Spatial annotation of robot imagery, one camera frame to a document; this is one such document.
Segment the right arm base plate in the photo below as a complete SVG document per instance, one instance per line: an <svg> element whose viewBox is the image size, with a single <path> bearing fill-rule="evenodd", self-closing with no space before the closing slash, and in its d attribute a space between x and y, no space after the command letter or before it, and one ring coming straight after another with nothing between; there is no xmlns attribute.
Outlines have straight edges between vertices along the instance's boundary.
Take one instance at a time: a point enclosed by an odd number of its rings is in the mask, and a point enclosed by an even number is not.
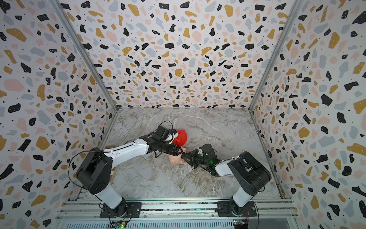
<svg viewBox="0 0 366 229"><path fill-rule="evenodd" d="M249 201L243 207L237 206L237 204L231 201L219 201L217 202L217 209L219 217L255 217L257 216L256 207L253 201Z"/></svg>

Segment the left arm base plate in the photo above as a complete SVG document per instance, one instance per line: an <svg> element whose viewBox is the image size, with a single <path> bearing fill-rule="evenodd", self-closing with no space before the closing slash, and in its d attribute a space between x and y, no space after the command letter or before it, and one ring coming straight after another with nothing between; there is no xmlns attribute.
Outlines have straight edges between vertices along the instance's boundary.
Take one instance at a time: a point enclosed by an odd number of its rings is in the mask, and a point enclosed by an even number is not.
<svg viewBox="0 0 366 229"><path fill-rule="evenodd" d="M141 202L121 202L115 209L103 204L101 219L130 219L139 218L142 209Z"/></svg>

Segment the circuit board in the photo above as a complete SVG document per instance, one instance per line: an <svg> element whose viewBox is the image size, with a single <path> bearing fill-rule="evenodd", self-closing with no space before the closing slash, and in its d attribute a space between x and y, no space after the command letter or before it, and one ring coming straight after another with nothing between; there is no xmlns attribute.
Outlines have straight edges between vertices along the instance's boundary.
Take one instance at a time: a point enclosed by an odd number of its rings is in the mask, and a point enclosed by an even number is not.
<svg viewBox="0 0 366 229"><path fill-rule="evenodd" d="M234 220L234 229L248 229L249 224L247 219Z"/></svg>
<svg viewBox="0 0 366 229"><path fill-rule="evenodd" d="M115 229L126 229L128 222L126 221L117 221L114 223Z"/></svg>

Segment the left circuit board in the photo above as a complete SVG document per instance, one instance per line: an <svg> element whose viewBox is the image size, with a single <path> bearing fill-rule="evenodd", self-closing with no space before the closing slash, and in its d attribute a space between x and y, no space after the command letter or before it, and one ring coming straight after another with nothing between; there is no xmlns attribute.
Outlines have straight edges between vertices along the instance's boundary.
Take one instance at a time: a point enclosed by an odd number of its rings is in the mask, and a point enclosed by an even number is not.
<svg viewBox="0 0 366 229"><path fill-rule="evenodd" d="M126 221L117 221L114 223L115 229L126 229L128 222Z"/></svg>

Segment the wooden chessboard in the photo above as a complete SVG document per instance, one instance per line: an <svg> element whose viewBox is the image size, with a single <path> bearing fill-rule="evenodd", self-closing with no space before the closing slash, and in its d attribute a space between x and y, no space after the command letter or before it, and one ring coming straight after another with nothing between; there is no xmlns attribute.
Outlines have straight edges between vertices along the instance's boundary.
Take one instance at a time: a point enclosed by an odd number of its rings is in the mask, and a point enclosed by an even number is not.
<svg viewBox="0 0 366 229"><path fill-rule="evenodd" d="M112 149L112 148L115 148L115 147L117 147L117 146L109 145L109 146L106 146L106 147L105 147L105 150L107 150L107 149ZM114 167L114 168L111 170L111 175L110 175L110 183L111 183L111 184L112 184L112 183L113 183L113 181L114 181L114 178L115 178L115 176L116 176L116 174L117 174L117 170L118 170L118 166Z"/></svg>

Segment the pink piggy bank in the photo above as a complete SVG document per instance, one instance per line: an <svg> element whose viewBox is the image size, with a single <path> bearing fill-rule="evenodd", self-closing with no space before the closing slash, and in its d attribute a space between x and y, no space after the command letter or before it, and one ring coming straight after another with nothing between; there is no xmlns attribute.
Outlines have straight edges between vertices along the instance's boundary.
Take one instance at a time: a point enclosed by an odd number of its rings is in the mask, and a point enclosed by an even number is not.
<svg viewBox="0 0 366 229"><path fill-rule="evenodd" d="M169 155L168 158L169 158L169 161L172 163L172 164L183 164L185 163L185 160L182 159L182 153L186 153L187 152L187 149L180 146L180 149L177 151L179 153L179 155L177 156L174 156L174 155Z"/></svg>

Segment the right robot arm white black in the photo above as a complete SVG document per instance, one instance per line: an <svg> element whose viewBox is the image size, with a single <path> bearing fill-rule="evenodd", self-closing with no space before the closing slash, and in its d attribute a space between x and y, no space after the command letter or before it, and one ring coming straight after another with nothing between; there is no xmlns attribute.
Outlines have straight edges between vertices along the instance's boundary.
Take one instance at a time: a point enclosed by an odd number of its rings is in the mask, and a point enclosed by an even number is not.
<svg viewBox="0 0 366 229"><path fill-rule="evenodd" d="M240 188L230 198L229 206L237 215L257 193L265 190L266 184L272 179L269 170L247 151L231 159L220 160L212 145L205 144L189 153L182 153L181 158L212 176L233 175L236 178Z"/></svg>

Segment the right circuit board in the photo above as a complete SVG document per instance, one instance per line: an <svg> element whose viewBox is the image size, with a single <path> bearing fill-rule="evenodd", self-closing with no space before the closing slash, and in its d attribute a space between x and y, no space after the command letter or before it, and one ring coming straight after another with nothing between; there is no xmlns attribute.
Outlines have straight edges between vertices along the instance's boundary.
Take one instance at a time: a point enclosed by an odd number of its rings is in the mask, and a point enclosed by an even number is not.
<svg viewBox="0 0 366 229"><path fill-rule="evenodd" d="M247 219L234 220L234 229L248 229L249 224Z"/></svg>

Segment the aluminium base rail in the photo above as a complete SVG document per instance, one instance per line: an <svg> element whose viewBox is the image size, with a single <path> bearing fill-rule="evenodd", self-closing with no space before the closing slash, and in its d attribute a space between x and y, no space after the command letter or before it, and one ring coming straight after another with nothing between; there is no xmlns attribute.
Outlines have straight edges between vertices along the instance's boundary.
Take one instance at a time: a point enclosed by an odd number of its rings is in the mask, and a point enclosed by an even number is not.
<svg viewBox="0 0 366 229"><path fill-rule="evenodd" d="M249 229L301 229L292 201L255 198L255 217L219 217L215 212L222 198L147 198L141 202L139 218L101 219L100 201L67 201L56 218L57 229L115 229L114 223L126 221L127 229L234 229L234 220L247 219Z"/></svg>

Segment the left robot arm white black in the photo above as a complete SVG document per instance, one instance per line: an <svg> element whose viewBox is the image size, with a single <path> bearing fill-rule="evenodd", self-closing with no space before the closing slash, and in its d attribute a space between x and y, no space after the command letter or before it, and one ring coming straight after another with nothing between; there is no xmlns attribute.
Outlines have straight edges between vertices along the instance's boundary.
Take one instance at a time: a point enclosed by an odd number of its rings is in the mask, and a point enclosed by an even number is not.
<svg viewBox="0 0 366 229"><path fill-rule="evenodd" d="M184 130L166 129L162 126L147 135L122 146L101 150L93 148L83 159L76 172L76 178L89 191L99 198L108 210L125 210L125 199L110 183L111 171L120 164L151 152L161 152L171 156L183 153L187 142Z"/></svg>

